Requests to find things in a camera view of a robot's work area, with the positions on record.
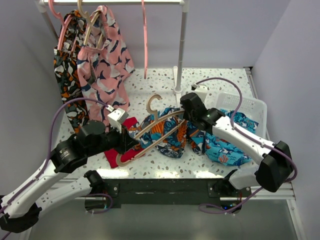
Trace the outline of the navy orange pirate shorts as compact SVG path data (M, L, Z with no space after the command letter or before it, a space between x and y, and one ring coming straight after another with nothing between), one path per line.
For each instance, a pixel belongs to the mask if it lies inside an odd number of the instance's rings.
M182 114L170 116L153 126L139 137L139 146L137 147L146 149L178 124L180 124L180 127L173 131L167 138L159 142L155 148L162 155L174 159L182 157L187 144L190 144L192 151L197 155L205 154L206 132L199 130L189 121L183 121Z

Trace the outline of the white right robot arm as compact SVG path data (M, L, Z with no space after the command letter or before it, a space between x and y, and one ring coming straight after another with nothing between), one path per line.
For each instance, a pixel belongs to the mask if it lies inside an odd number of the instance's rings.
M207 109L194 92L182 96L180 104L185 120L199 130L233 144L257 164L256 168L241 168L228 174L227 181L222 185L227 196L233 197L241 189L255 186L275 193L283 183L297 176L297 167L285 142L273 143L245 130L219 109Z

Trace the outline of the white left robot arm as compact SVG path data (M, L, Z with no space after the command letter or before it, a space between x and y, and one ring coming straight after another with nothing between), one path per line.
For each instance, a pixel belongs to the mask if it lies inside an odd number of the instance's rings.
M13 192L0 199L0 228L11 233L21 233L33 227L40 217L70 200L84 196L103 194L105 182L96 170L87 171L74 182L49 189L87 164L88 158L115 150L124 154L138 141L132 138L127 128L112 128L106 132L102 122L91 120L78 133L60 142L39 169Z

